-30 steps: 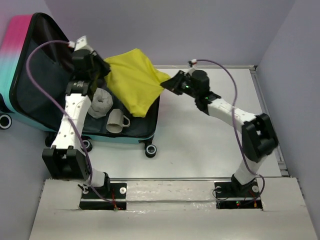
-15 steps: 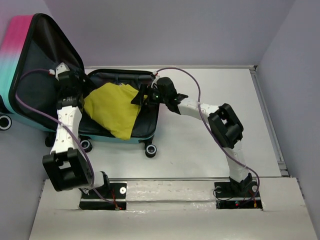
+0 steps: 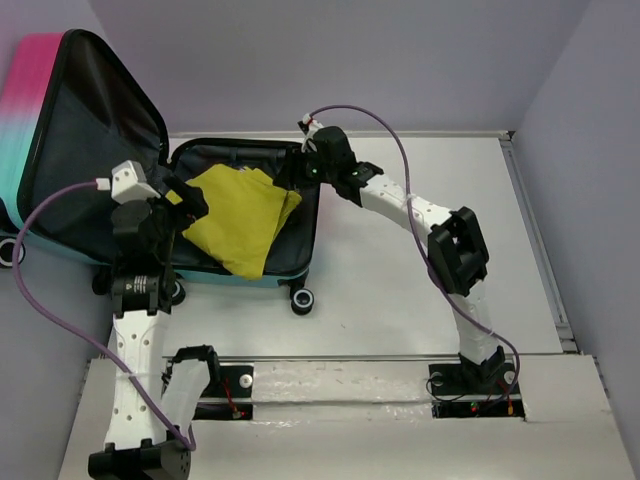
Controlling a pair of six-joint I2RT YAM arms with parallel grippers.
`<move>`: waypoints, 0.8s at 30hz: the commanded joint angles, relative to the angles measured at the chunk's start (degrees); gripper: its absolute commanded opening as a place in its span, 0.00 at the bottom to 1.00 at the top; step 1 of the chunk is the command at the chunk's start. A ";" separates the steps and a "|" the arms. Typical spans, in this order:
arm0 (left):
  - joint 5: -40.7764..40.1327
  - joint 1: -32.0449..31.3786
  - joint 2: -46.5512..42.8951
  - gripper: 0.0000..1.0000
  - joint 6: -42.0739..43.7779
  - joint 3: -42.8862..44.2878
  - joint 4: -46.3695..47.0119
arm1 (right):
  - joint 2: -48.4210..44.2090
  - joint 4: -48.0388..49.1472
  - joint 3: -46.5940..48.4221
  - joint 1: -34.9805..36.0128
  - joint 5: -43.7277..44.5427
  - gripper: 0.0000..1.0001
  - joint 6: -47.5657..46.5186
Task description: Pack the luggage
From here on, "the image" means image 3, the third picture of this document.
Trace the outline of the pink and teal suitcase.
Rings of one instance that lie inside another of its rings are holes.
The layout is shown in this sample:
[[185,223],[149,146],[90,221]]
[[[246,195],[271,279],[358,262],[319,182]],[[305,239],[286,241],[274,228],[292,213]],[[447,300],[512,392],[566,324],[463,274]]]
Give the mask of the pink and teal suitcase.
[[[46,197],[68,185],[110,177],[126,160],[137,161],[149,183],[168,191],[173,173],[190,180],[217,164],[259,169],[275,179],[298,142],[196,138],[172,153],[163,117],[110,46],[97,34],[72,29],[32,33],[20,40],[1,89],[1,238],[17,234]],[[300,189],[302,201],[275,238],[258,281],[232,275],[177,234],[172,262],[178,278],[198,283],[289,286],[291,309],[308,314],[315,302],[305,288],[311,263],[319,185]],[[97,295],[109,290],[116,254],[111,211],[97,192],[75,192],[48,207],[29,233],[43,248],[102,264]]]

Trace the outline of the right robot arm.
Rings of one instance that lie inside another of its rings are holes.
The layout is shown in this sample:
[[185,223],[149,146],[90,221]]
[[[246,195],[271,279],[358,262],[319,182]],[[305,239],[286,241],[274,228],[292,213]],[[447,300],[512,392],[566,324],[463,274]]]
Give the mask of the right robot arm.
[[474,211],[429,202],[381,167],[357,160],[339,127],[308,119],[299,128],[304,141],[277,174],[276,185],[301,189],[328,184],[342,199],[410,232],[430,279],[451,306],[462,384],[473,392],[486,390],[505,363],[507,343],[494,331],[486,303],[489,252]]

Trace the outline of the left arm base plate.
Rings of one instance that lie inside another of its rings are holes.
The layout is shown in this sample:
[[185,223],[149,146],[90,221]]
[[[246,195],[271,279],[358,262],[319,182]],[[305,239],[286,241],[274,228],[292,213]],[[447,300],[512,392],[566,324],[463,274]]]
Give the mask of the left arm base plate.
[[252,400],[254,365],[223,363],[220,379],[211,381],[199,399],[195,420],[250,421],[253,419]]

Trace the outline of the yellow cloth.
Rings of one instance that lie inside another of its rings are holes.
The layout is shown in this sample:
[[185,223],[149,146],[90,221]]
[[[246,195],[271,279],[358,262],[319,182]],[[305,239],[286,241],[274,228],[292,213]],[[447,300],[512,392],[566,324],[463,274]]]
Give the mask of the yellow cloth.
[[277,187],[258,168],[217,164],[186,181],[201,189],[209,213],[182,236],[246,280],[262,278],[272,244],[302,203],[294,190]]

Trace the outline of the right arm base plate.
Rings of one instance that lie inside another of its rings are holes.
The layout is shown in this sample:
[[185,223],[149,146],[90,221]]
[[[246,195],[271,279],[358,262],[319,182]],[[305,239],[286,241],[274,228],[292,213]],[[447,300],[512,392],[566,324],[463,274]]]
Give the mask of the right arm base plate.
[[429,366],[425,388],[431,397],[435,419],[520,418],[525,409],[520,388],[507,390],[514,379],[515,367],[503,365],[495,380],[472,387],[462,377],[462,369],[455,363],[436,363]]

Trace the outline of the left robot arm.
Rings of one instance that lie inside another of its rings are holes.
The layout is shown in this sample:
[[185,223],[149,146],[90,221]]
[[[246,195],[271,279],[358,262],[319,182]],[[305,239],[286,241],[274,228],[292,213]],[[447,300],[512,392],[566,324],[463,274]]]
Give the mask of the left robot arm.
[[111,215],[118,249],[111,284],[118,371],[104,447],[88,459],[93,479],[188,478],[199,398],[221,383],[210,345],[182,347],[170,362],[163,357],[176,284],[175,236],[208,211],[200,190],[175,177],[166,182],[183,194],[181,203],[130,172],[111,180],[118,204]]

